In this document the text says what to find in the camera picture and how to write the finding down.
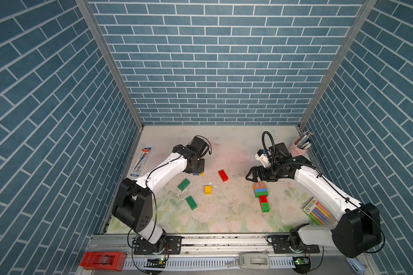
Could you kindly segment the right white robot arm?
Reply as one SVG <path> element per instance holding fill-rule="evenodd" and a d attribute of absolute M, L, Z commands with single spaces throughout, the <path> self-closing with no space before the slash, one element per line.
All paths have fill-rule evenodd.
<path fill-rule="evenodd" d="M 306 187 L 313 197 L 304 212 L 313 221 L 290 229 L 288 243 L 294 252 L 310 246 L 337 248 L 344 256 L 355 258 L 373 248 L 380 252 L 385 235 L 380 213 L 372 203 L 362 203 L 332 183 L 303 155 L 293 156 L 284 143 L 264 145 L 256 155 L 261 166 L 254 166 L 246 180 L 256 184 L 292 179 Z"/>

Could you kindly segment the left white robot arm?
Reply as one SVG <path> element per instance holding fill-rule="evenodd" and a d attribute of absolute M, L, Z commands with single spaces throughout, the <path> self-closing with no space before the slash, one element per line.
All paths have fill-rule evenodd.
<path fill-rule="evenodd" d="M 172 153 L 150 172 L 121 181 L 112 215 L 141 237 L 147 252 L 160 253 L 166 245 L 166 231 L 157 225 L 156 193 L 179 173 L 203 173 L 204 157 L 211 153 L 209 140 L 196 135 L 187 145 L 175 146 Z"/>

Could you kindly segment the light blue long lego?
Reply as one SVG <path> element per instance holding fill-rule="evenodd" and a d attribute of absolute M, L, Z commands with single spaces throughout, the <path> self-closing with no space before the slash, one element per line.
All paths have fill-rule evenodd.
<path fill-rule="evenodd" d="M 268 194 L 268 191 L 267 191 L 267 188 L 254 189 L 254 194 L 255 194 L 255 195 L 257 195 L 257 194 L 265 194 L 265 195 L 267 195 L 267 194 Z"/>

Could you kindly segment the red small lego brick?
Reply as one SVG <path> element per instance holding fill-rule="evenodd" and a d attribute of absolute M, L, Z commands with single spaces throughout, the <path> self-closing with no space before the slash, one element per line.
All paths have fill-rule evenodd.
<path fill-rule="evenodd" d="M 266 204 L 268 201 L 267 201 L 267 196 L 266 195 L 261 195 L 261 196 L 259 196 L 259 203 L 260 204 Z"/>

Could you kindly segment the green small square lego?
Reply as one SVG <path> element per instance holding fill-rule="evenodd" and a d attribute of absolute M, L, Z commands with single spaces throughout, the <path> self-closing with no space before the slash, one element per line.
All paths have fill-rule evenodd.
<path fill-rule="evenodd" d="M 268 213 L 270 211 L 269 204 L 267 202 L 260 204 L 261 211 L 263 213 Z"/>

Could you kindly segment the orange half-round lego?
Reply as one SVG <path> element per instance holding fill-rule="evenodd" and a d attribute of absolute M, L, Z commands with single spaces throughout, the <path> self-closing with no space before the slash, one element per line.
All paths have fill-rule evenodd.
<path fill-rule="evenodd" d="M 260 188 L 267 188 L 267 186 L 263 182 L 257 182 L 254 184 L 254 189 L 260 189 Z"/>

